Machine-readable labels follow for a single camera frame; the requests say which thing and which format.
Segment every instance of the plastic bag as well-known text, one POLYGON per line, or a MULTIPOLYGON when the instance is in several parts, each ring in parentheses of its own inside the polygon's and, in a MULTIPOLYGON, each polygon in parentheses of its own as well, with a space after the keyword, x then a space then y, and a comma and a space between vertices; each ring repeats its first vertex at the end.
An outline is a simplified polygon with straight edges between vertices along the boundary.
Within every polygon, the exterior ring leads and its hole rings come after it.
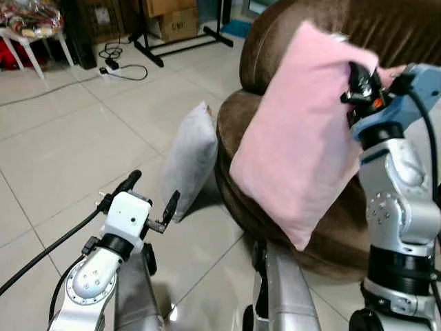
POLYGON ((51 37, 64 26, 59 10, 38 0, 5 0, 0 2, 0 11, 0 22, 23 37, 51 37))

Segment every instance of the gray pillow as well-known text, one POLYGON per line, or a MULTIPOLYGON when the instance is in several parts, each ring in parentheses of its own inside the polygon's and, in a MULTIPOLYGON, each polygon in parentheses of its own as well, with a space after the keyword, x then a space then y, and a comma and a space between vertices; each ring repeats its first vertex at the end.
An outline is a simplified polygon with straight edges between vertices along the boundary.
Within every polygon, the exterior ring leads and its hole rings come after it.
POLYGON ((175 190, 181 194, 173 221, 181 221, 201 191, 216 163, 217 149, 209 106, 202 102, 179 126, 163 170, 161 194, 164 203, 175 190))

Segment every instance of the black stand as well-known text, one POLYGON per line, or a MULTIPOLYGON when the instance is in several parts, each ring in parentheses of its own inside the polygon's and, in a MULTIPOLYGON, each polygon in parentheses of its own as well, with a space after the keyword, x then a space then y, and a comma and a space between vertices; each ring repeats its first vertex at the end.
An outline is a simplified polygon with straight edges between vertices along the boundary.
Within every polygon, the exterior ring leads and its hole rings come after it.
POLYGON ((132 34, 129 37, 129 41, 133 41, 135 48, 137 50, 139 50, 141 53, 143 53, 146 57, 148 57, 150 60, 152 60, 157 66, 159 67, 163 67, 164 66, 164 62, 161 59, 161 57, 164 57, 165 55, 170 55, 170 54, 174 54, 174 53, 178 53, 178 52, 182 52, 184 50, 191 50, 192 48, 197 48, 197 47, 201 47, 201 46, 206 46, 206 45, 210 45, 212 43, 224 43, 225 45, 229 46, 229 47, 233 47, 233 41, 229 40, 227 38, 225 38, 224 36, 221 35, 221 11, 222 11, 222 0, 218 0, 218 7, 217 7, 217 26, 216 26, 216 31, 213 31, 212 29, 208 28, 207 26, 204 26, 203 28, 203 34, 192 37, 192 38, 186 38, 186 39, 180 39, 180 40, 176 40, 176 41, 170 41, 168 43, 162 43, 161 45, 156 45, 156 46, 150 46, 149 45, 149 41, 147 38, 147 23, 145 21, 145 15, 144 15, 144 0, 139 0, 138 1, 138 8, 139 8, 139 15, 141 18, 141 31, 140 32, 135 32, 134 34, 132 34), (144 37, 144 44, 145 46, 143 46, 139 41, 139 37, 143 36, 144 37), (171 50, 169 52, 164 52, 164 53, 160 53, 160 54, 153 54, 152 50, 157 49, 157 48, 161 48, 161 47, 165 47, 165 46, 169 46, 169 45, 173 45, 175 43, 180 43, 182 41, 189 41, 189 40, 193 40, 193 39, 199 39, 199 38, 203 38, 203 37, 212 37, 214 38, 214 40, 211 41, 206 41, 203 43, 198 43, 196 45, 192 45, 192 46, 187 46, 184 48, 179 48, 177 50, 171 50))

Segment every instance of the brown sofa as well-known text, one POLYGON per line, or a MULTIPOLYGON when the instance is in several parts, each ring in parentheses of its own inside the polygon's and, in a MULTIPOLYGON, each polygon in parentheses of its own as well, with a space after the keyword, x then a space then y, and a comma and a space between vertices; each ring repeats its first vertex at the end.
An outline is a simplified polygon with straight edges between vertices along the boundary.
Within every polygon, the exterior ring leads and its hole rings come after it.
MULTIPOLYGON (((383 67, 403 63, 441 64, 441 0, 282 0, 270 6, 247 37, 240 60, 242 90, 218 115, 216 180, 229 211, 256 239, 291 245, 281 229, 229 176, 242 135, 265 93, 299 23, 342 32, 353 44, 373 50, 383 67)), ((354 177, 320 220, 304 252, 303 267, 339 279, 360 279, 367 270, 369 239, 365 196, 354 177)))

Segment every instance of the tile floor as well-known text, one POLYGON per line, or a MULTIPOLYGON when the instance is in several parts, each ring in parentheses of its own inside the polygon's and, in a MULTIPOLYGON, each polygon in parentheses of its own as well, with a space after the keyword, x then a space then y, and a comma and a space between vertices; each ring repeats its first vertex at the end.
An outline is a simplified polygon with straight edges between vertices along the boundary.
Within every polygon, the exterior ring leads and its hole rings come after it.
MULTIPOLYGON (((234 42, 233 49, 212 45, 166 57, 165 68, 123 46, 120 63, 147 66, 146 80, 98 78, 0 107, 0 283, 82 220, 99 190, 113 190, 135 168, 143 172, 136 189, 154 200, 159 217, 161 168, 180 121, 202 100, 217 111, 240 88, 243 40, 234 42)), ((45 81, 32 70, 1 72, 0 103, 95 74, 62 65, 48 70, 45 81)), ((60 273, 103 221, 93 221, 0 297, 2 330, 45 330, 60 273)), ((241 330, 254 282, 250 244, 222 202, 147 240, 158 259, 153 284, 168 330, 241 330)), ((362 306, 358 284, 305 276, 322 329, 346 330, 362 306)))

